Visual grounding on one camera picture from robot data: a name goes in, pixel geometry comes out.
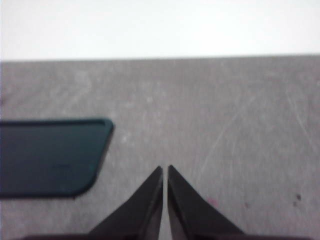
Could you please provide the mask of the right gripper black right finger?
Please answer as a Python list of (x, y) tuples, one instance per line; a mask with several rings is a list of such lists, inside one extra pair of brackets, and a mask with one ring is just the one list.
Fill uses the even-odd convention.
[(167, 204), (173, 240), (221, 240), (246, 236), (204, 200), (173, 165), (167, 170)]

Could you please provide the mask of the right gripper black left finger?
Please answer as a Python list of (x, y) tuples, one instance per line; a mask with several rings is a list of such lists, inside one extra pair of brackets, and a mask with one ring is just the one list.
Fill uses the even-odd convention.
[(95, 226), (95, 240), (157, 240), (163, 211), (163, 169), (158, 166), (133, 195)]

